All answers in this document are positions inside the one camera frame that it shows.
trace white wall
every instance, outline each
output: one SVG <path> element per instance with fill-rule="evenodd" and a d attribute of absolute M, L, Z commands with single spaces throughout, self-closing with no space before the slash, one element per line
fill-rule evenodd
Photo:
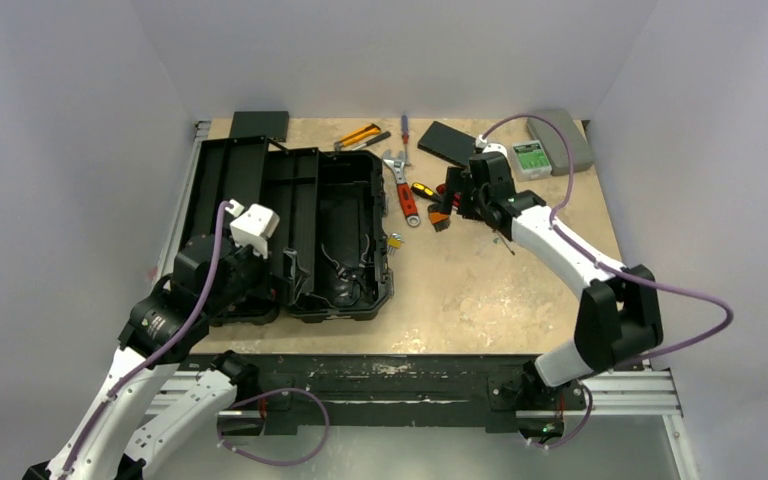
<path fill-rule="evenodd" d="M 133 0 L 199 118 L 589 118 L 655 0 Z"/>
<path fill-rule="evenodd" d="M 0 479 L 56 453 L 98 388 L 191 128 L 129 2 L 0 2 Z"/>
<path fill-rule="evenodd" d="M 667 359 L 701 478 L 768 478 L 768 1 L 662 1 L 590 125 L 620 247 L 727 299 Z M 662 295 L 667 342 L 721 312 Z"/>

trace screwdriver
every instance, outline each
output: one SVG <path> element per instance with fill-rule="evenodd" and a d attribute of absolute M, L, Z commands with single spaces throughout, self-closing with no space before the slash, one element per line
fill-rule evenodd
<path fill-rule="evenodd" d="M 353 152 L 355 150 L 361 150 L 361 149 L 364 149 L 366 147 L 371 147 L 372 145 L 375 145 L 376 143 L 380 142 L 381 140 L 386 140 L 388 138 L 390 138 L 390 131 L 389 130 L 384 132 L 384 133 L 382 133 L 381 135 L 372 137 L 369 140 L 367 140 L 367 141 L 365 141 L 365 142 L 363 142 L 363 143 L 361 143 L 361 144 L 359 144 L 357 146 L 354 146 L 354 147 L 350 148 L 349 151 Z"/>
<path fill-rule="evenodd" d="M 419 198 L 424 198 L 426 200 L 431 200 L 432 202 L 442 202 L 443 197 L 441 197 L 437 192 L 434 190 L 431 190 L 431 188 L 419 183 L 419 182 L 413 182 L 411 184 L 411 191 L 418 196 Z"/>
<path fill-rule="evenodd" d="M 402 143 L 405 144 L 405 165 L 410 166 L 410 159 L 408 158 L 408 139 L 410 138 L 410 132 L 408 131 L 408 116 L 402 115 Z"/>
<path fill-rule="evenodd" d="M 366 137 L 378 135 L 379 133 L 381 133 L 381 127 L 379 127 L 374 123 L 370 123 L 369 125 L 365 127 L 361 127 L 355 130 L 354 132 L 334 142 L 334 150 L 339 152 L 344 148 L 348 147 L 349 145 L 354 145 Z"/>

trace table surface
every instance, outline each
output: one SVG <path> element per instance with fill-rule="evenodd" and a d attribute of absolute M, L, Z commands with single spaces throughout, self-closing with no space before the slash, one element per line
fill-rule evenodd
<path fill-rule="evenodd" d="M 438 120 L 473 136 L 493 123 L 489 119 Z M 410 120 L 408 155 L 413 166 L 406 176 L 408 182 L 433 188 L 443 183 L 449 164 L 416 148 L 432 121 Z M 401 151 L 398 118 L 291 119 L 285 145 L 333 150 L 334 140 L 370 122 L 393 134 L 372 146 L 372 152 L 380 156 L 387 149 L 394 154 Z M 231 119 L 215 119 L 208 138 L 227 137 L 230 125 Z M 508 148 L 529 139 L 521 120 L 491 135 L 491 140 Z M 240 353 L 542 353 L 572 336 L 578 301 L 551 270 L 520 247 L 513 246 L 516 255 L 512 256 L 481 222 L 452 215 L 449 229 L 435 232 L 424 215 L 427 201 L 423 199 L 416 199 L 422 224 L 409 227 L 395 201 L 393 175 L 387 169 L 384 174 L 391 199 L 384 230 L 400 233 L 405 244 L 388 260 L 395 296 L 375 319 L 305 324 L 282 315 L 266 326 L 225 325 L 212 328 L 193 352 L 230 348 Z M 517 190 L 534 190 L 554 205 L 563 198 L 567 178 L 518 182 Z M 591 245 L 620 258 L 595 170 L 576 173 L 574 180 L 572 200 L 559 217 Z"/>

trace wrench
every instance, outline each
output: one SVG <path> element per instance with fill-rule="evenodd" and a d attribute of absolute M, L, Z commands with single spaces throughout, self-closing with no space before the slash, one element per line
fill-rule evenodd
<path fill-rule="evenodd" d="M 384 152 L 381 156 L 384 164 L 393 171 L 396 177 L 396 192 L 399 195 L 399 205 L 402 206 L 402 212 L 405 214 L 405 220 L 411 227 L 418 227 L 420 223 L 419 210 L 416 209 L 416 202 L 413 201 L 413 192 L 405 178 L 405 153 L 399 152 L 399 156 L 394 157 L 390 150 Z"/>

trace black toolbox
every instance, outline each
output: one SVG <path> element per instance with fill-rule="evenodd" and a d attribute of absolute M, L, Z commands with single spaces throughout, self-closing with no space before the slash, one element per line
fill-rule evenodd
<path fill-rule="evenodd" d="M 265 137 L 204 141 L 179 247 L 212 233 L 219 203 L 232 198 L 280 221 L 271 275 L 214 326 L 269 323 L 282 307 L 305 322 L 371 320 L 392 295 L 383 167 L 372 153 L 289 150 Z"/>

